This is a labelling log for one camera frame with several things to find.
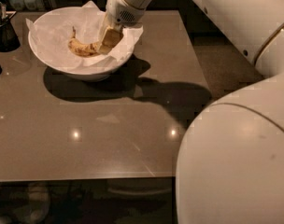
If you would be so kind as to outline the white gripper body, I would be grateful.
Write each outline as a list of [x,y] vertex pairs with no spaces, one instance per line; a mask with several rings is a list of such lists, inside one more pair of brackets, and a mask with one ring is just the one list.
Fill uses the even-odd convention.
[[110,23],[134,26],[144,13],[144,9],[135,8],[125,0],[106,0],[106,14]]

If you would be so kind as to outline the white padded gripper finger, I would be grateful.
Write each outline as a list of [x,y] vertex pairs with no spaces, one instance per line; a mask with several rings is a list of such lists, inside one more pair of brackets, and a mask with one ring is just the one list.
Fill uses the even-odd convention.
[[106,33],[107,28],[113,27],[113,18],[109,13],[105,13],[104,18],[102,19],[102,22],[100,24],[99,28],[99,34],[98,34],[98,41],[102,42],[104,39],[104,35]]

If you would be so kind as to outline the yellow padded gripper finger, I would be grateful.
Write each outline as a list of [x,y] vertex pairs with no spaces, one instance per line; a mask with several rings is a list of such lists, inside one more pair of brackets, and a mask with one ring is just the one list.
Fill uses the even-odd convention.
[[113,26],[107,28],[102,42],[98,41],[98,52],[108,54],[123,39],[123,27]]

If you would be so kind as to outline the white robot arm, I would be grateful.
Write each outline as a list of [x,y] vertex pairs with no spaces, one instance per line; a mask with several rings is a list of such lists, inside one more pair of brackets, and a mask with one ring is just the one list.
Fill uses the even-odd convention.
[[[107,0],[131,25],[151,0]],[[207,106],[177,155],[178,224],[284,224],[284,0],[192,0],[263,76]]]

